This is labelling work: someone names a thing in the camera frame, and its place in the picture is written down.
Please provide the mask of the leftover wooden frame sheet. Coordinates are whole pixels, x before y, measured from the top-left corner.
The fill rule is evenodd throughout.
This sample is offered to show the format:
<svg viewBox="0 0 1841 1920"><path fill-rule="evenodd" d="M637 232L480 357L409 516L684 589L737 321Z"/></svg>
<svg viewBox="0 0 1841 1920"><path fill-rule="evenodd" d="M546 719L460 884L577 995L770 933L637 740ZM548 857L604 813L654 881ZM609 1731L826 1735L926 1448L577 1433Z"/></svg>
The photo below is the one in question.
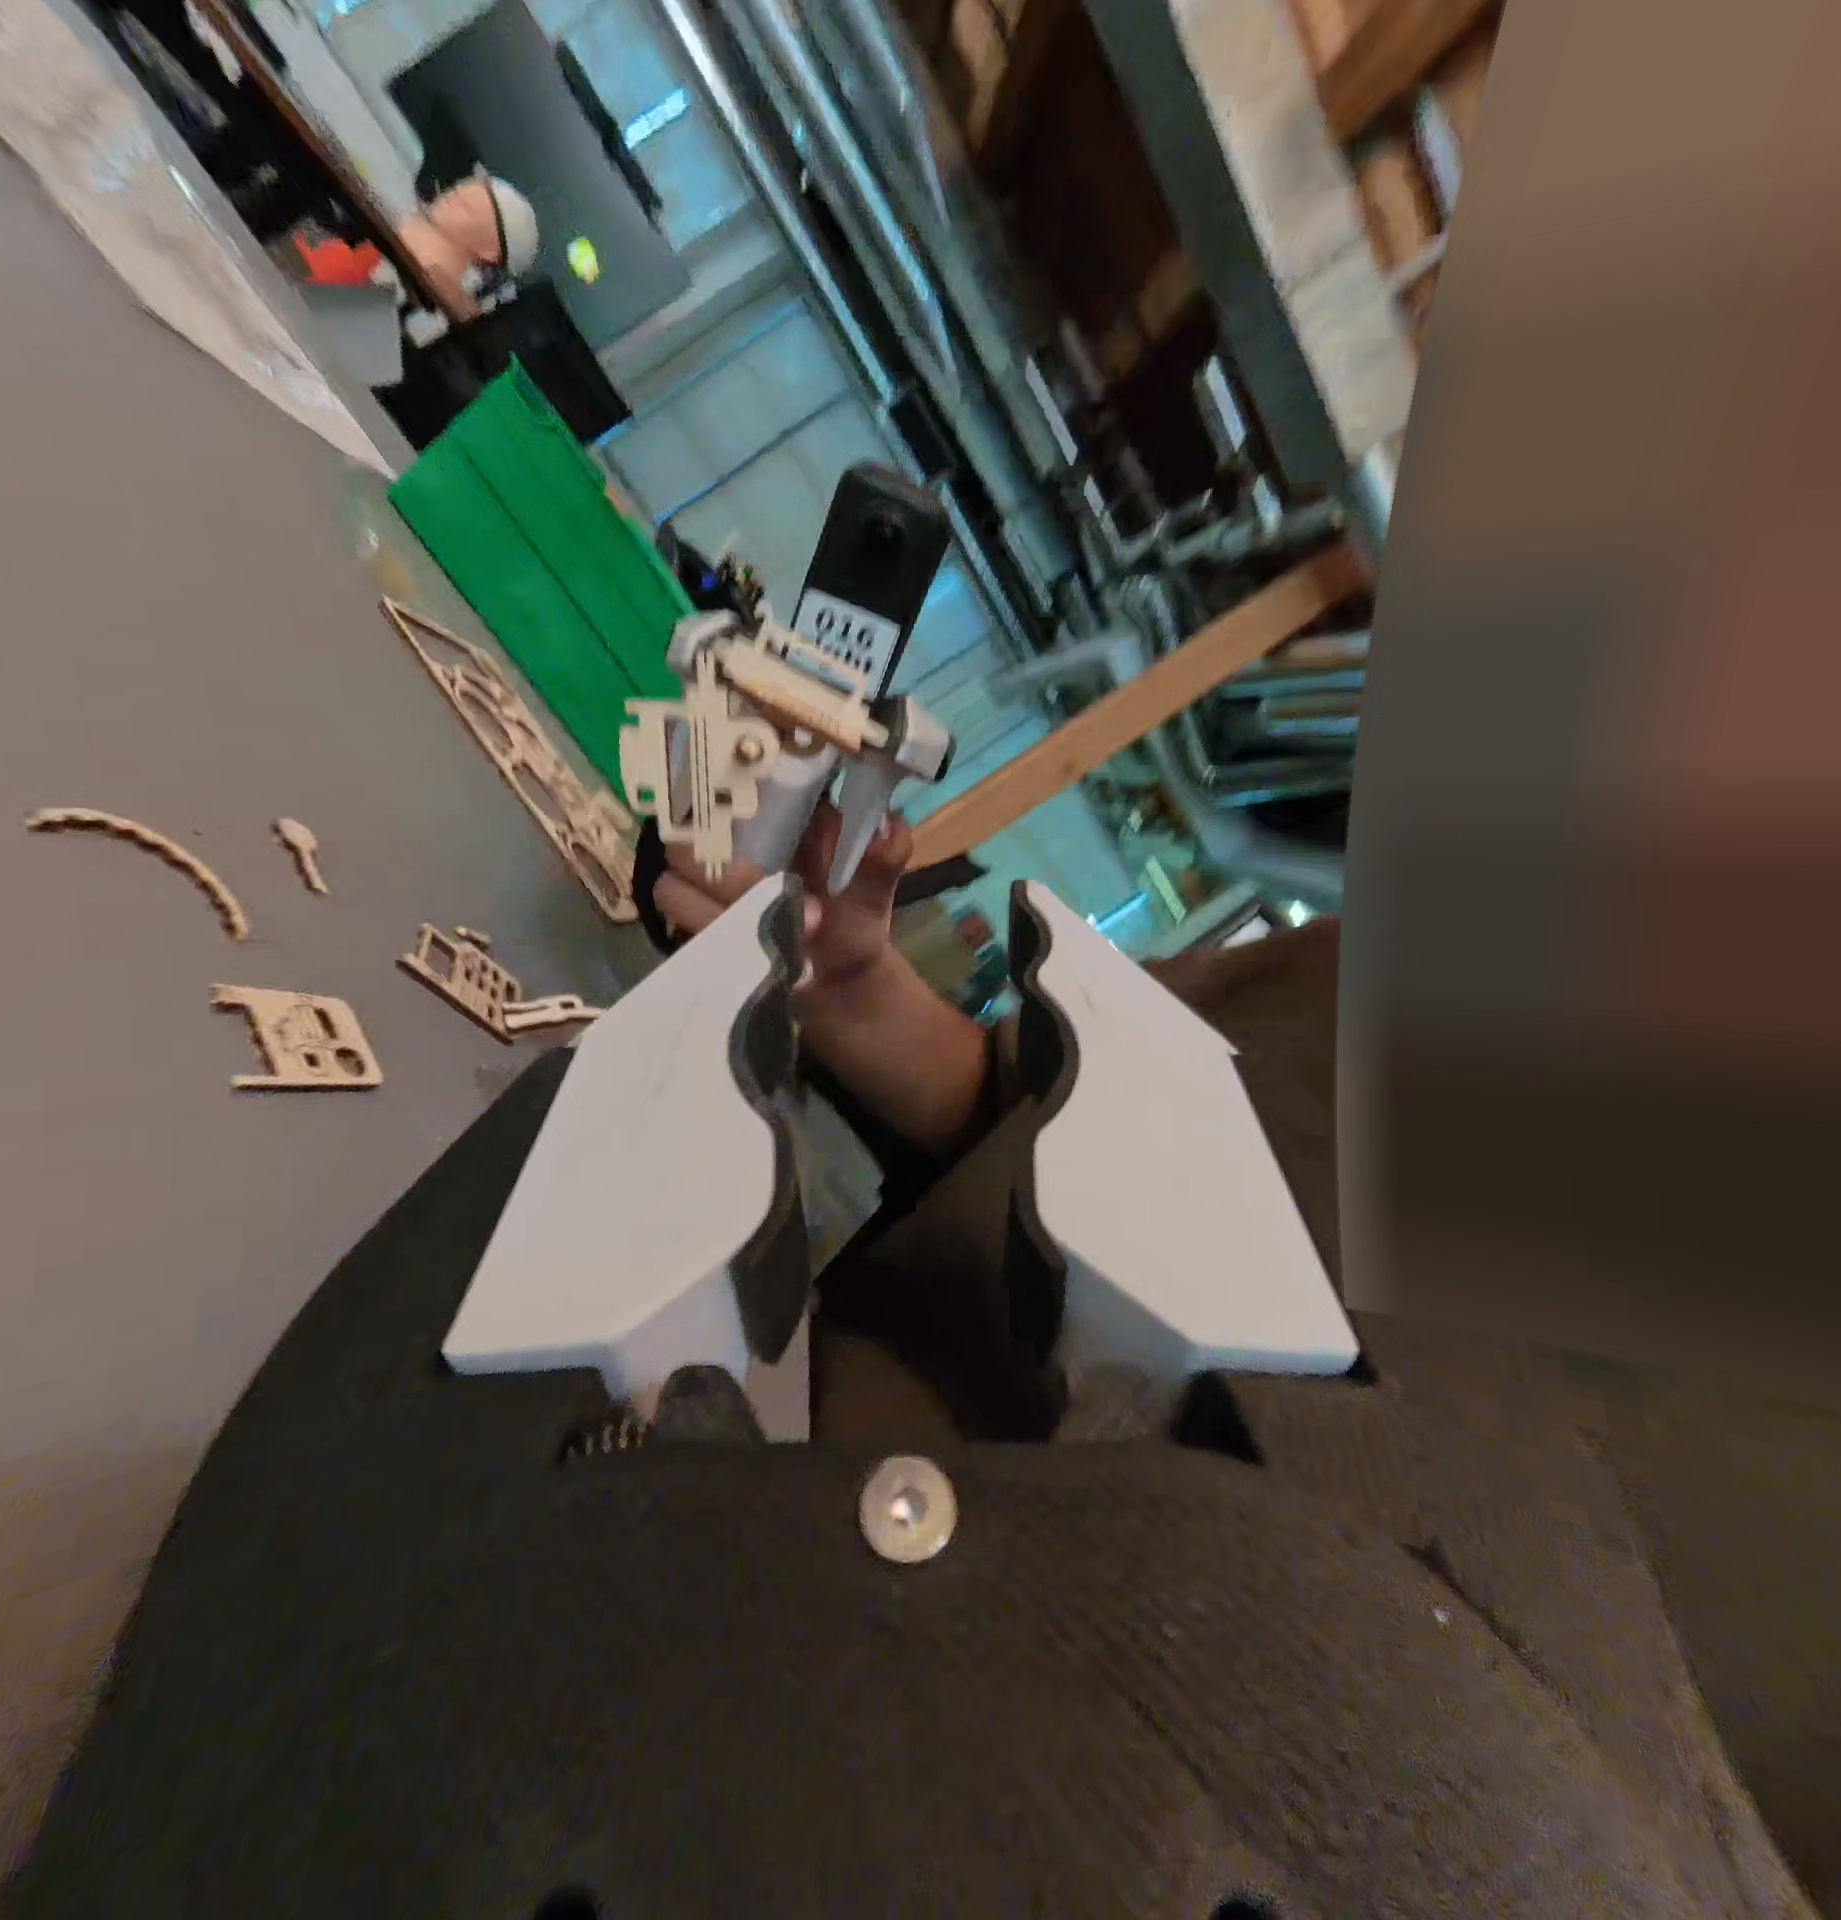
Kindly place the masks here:
<svg viewBox="0 0 1841 1920"><path fill-rule="evenodd" d="M486 648L388 593L379 611L602 918L637 921L633 897L637 825L619 798L581 779Z"/></svg>

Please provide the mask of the person's right forearm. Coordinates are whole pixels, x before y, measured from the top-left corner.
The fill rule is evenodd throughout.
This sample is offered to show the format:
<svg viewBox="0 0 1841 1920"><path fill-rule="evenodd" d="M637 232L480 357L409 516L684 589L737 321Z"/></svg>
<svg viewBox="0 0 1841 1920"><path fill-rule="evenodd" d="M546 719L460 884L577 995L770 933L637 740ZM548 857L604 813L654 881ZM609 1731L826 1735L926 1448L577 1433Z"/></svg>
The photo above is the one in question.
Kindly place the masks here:
<svg viewBox="0 0 1841 1920"><path fill-rule="evenodd" d="M810 972L793 1005L810 1058L909 1150L951 1159L982 1131L994 1077L988 1031L898 949Z"/></svg>

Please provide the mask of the person's right hand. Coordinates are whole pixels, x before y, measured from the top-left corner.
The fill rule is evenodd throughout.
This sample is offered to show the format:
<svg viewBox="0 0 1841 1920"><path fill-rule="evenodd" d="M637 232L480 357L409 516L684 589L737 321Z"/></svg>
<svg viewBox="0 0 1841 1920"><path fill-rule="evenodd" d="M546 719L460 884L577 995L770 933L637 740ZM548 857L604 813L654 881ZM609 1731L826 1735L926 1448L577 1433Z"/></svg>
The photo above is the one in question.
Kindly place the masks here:
<svg viewBox="0 0 1841 1920"><path fill-rule="evenodd" d="M793 873L805 884L805 980L795 990L806 1026L864 1026L892 1019L904 1001L926 1001L926 977L892 944L892 897L908 873L913 834L889 813L869 834L854 873L836 892L828 867L836 854L836 804L816 802L802 834ZM666 854L654 881L654 926L690 938L760 884L749 861L734 860L720 877L688 850Z"/></svg>

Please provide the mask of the flat instruction paper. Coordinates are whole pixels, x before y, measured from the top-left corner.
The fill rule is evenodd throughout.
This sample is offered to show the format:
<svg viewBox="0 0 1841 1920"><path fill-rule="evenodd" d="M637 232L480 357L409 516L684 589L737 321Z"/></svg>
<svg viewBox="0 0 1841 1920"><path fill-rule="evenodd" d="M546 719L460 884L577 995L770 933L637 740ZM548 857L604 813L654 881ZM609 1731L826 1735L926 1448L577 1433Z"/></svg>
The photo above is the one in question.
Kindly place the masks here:
<svg viewBox="0 0 1841 1920"><path fill-rule="evenodd" d="M69 7L0 4L0 145L144 314L353 464L379 478L405 467L304 299Z"/></svg>

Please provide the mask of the black box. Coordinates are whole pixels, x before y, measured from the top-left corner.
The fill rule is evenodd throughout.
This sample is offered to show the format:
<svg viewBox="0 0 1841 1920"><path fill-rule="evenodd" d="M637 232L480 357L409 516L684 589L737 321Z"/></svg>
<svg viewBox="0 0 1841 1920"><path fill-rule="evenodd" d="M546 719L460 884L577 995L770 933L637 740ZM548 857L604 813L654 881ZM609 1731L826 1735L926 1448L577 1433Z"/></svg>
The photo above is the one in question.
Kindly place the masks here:
<svg viewBox="0 0 1841 1920"><path fill-rule="evenodd" d="M400 372L370 394L412 449L441 440L476 394L518 363L581 443L602 440L633 416L595 350L571 321L548 279L509 289L471 321L441 321L418 310L400 332Z"/></svg>

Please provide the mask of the mannequin head with white cap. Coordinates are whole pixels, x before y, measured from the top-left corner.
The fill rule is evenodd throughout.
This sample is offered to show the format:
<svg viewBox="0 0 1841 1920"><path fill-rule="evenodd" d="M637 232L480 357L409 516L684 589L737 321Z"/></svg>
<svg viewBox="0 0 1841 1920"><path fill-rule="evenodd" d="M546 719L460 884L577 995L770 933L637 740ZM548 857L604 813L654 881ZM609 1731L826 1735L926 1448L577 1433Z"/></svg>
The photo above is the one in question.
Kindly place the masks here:
<svg viewBox="0 0 1841 1920"><path fill-rule="evenodd" d="M540 260L534 206L481 166L415 206L394 236L424 275L429 308L455 321L502 301Z"/></svg>

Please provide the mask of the dark monitor screen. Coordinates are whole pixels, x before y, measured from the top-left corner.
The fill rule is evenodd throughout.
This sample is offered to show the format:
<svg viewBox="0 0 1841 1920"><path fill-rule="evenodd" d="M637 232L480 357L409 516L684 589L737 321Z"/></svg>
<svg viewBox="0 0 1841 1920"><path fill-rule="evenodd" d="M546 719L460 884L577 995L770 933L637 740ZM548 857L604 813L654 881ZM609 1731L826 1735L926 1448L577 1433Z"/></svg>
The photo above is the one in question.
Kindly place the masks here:
<svg viewBox="0 0 1841 1920"><path fill-rule="evenodd" d="M619 177L553 65L553 39L531 4L494 4L388 80L421 142L421 177L451 186L473 168L509 181L540 218L540 260L593 350L681 301L690 272L666 236L663 202L633 155ZM593 285L566 269L586 236L602 260Z"/></svg>

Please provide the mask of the wooden beam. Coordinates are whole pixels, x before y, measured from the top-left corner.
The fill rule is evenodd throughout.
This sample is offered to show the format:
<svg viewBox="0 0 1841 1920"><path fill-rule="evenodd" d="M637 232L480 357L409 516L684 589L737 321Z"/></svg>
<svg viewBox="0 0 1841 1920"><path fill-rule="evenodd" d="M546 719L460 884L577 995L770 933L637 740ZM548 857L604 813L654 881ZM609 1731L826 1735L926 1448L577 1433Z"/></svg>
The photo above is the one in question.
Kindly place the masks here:
<svg viewBox="0 0 1841 1920"><path fill-rule="evenodd" d="M1313 621L1362 595L1370 576L1345 543L1291 567L1241 604L1164 652L1134 680L1117 684L1064 726L957 791L913 829L913 866L927 867L977 854L985 840L1094 774L1113 754L1161 729L1195 698L1300 637Z"/></svg>

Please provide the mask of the green plastic bin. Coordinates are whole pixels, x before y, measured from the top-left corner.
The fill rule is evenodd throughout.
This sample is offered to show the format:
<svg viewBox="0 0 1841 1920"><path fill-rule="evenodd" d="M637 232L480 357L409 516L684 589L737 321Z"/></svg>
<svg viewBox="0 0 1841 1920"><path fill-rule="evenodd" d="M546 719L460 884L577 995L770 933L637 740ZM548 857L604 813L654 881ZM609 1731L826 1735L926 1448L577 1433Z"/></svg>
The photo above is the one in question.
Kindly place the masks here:
<svg viewBox="0 0 1841 1920"><path fill-rule="evenodd" d="M692 611L643 528L518 357L388 481L388 499L593 770L619 779L629 702L674 702Z"/></svg>

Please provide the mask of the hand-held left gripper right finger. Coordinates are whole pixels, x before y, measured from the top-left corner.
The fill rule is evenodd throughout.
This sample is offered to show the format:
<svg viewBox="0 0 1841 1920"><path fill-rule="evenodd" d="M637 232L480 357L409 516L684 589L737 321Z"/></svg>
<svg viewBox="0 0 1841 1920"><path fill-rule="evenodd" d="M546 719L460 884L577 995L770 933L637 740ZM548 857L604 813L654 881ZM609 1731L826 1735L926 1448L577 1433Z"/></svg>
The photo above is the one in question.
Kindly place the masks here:
<svg viewBox="0 0 1841 1920"><path fill-rule="evenodd" d="M1051 1369L1345 1378L1360 1336L1238 1051L1035 881L1009 892L1009 977L1025 1146L1006 1262Z"/></svg>

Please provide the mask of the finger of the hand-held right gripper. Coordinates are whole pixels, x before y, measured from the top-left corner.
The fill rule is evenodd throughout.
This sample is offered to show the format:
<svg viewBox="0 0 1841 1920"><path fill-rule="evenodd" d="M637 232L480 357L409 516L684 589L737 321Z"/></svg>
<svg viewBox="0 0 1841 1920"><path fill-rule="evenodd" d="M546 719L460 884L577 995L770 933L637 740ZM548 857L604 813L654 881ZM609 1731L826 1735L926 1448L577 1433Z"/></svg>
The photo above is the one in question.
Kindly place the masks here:
<svg viewBox="0 0 1841 1920"><path fill-rule="evenodd" d="M955 731L918 698L885 697L869 707L880 731L861 738L836 784L836 840L828 861L828 892L841 895L859 873L869 840L882 829L904 779L938 784L955 756Z"/></svg>
<svg viewBox="0 0 1841 1920"><path fill-rule="evenodd" d="M841 754L828 740L783 738L779 756L757 784L757 809L745 820L745 866L760 877L783 873L828 791Z"/></svg>

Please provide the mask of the long wooden table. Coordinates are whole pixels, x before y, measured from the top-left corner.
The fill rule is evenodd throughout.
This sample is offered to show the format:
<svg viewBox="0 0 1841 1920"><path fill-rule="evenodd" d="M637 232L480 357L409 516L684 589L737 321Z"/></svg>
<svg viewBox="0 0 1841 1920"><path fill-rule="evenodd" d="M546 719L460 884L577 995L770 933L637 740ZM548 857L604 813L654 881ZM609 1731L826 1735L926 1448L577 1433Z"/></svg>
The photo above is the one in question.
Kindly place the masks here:
<svg viewBox="0 0 1841 1920"><path fill-rule="evenodd" d="M313 166L331 181L331 193L345 209L354 232L394 269L405 301L451 321L467 321L473 315L467 293L445 277L429 275L429 261L402 245L400 221L354 171L334 133L290 91L279 65L266 58L266 39L251 26L251 15L237 4L192 4L189 8L208 21L251 83L259 86L259 97L268 99Z"/></svg>

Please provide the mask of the grey desk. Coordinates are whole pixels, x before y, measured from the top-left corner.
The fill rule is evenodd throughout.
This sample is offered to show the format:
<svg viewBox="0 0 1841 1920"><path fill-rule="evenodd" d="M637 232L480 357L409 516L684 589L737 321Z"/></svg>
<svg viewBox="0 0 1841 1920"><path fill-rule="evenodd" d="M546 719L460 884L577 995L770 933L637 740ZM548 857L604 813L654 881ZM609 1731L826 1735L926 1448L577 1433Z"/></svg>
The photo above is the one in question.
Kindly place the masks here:
<svg viewBox="0 0 1841 1920"><path fill-rule="evenodd" d="M586 998L635 949L384 593L490 645L383 481L147 315L0 145L0 1881L226 1411L540 1050L412 984L412 930ZM181 840L253 938L130 845L24 829L53 804ZM263 1058L215 982L342 998L383 1087L232 1092Z"/></svg>

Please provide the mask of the small wooden frame piece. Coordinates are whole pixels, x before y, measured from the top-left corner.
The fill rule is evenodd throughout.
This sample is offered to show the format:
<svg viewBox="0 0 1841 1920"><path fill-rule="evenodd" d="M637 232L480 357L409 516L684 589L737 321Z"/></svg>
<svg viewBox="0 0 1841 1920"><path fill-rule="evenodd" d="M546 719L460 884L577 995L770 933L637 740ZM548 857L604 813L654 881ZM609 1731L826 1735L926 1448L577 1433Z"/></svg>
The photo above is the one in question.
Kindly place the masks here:
<svg viewBox="0 0 1841 1920"><path fill-rule="evenodd" d="M577 995L524 995L490 938L467 926L418 926L394 968L500 1042L584 1031L602 1014Z"/></svg>

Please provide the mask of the small wooden panel piece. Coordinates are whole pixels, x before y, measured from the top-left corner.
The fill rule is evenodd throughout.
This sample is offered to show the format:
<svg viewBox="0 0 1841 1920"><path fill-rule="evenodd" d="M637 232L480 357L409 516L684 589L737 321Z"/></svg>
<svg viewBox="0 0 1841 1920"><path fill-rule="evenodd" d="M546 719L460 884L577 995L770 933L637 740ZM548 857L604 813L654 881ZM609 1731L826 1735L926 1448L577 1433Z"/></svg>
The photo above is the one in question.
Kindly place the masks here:
<svg viewBox="0 0 1841 1920"><path fill-rule="evenodd" d="M232 1077L232 1092L383 1087L379 1058L342 998L215 982L211 1005L237 1012L263 1058L263 1072Z"/></svg>

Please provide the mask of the silver ventilation duct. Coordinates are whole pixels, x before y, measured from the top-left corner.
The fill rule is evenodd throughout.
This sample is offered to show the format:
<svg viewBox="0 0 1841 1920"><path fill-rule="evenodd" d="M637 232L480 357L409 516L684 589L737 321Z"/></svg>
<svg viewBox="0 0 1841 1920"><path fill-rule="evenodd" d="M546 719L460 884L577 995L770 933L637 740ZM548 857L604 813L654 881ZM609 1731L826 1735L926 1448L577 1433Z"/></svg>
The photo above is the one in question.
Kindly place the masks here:
<svg viewBox="0 0 1841 1920"><path fill-rule="evenodd" d="M655 13L898 460L941 494L988 603L1044 625L1071 534L1025 314L892 7Z"/></svg>

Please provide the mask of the curved toothed wooden piece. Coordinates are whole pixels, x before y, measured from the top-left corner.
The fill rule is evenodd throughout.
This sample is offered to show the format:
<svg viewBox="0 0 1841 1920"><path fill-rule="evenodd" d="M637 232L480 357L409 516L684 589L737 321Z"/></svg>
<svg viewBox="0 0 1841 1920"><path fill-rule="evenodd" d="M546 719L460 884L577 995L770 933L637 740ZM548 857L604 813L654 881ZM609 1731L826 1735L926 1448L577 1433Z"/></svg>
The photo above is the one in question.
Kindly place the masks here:
<svg viewBox="0 0 1841 1920"><path fill-rule="evenodd" d="M253 938L253 921L244 904L237 902L234 888L229 888L229 884L203 857L186 850L181 840L162 834L160 829L149 829L133 815L122 815L106 807L90 807L90 804L36 807L33 813L28 813L24 829L28 833L88 833L95 838L130 845L153 857L169 872L176 872L181 877L186 877L186 884L208 897L218 921L224 926L232 944L246 944Z"/></svg>

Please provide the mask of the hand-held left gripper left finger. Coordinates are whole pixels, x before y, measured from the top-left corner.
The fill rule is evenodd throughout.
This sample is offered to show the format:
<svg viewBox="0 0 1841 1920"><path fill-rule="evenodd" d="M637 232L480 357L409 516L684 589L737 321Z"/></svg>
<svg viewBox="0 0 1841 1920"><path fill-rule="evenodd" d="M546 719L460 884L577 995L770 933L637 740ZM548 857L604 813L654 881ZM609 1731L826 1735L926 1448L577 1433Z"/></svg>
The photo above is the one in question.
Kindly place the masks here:
<svg viewBox="0 0 1841 1920"><path fill-rule="evenodd" d="M764 877L571 1047L443 1337L451 1374L584 1369L637 1412L684 1369L805 1378L802 971L805 887Z"/></svg>

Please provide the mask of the wooden truck model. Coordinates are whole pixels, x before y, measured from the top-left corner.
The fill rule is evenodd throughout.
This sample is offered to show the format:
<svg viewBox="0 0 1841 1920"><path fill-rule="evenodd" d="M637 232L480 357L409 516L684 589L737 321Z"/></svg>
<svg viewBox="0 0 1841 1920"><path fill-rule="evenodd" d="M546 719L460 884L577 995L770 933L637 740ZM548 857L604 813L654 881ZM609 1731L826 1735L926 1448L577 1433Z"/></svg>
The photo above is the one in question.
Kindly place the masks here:
<svg viewBox="0 0 1841 1920"><path fill-rule="evenodd" d="M745 860L745 820L783 738L828 740L849 762L880 731L867 707L885 697L867 698L859 676L767 611L692 611L666 660L681 690L626 702L619 790L666 850L692 854L711 877Z"/></svg>

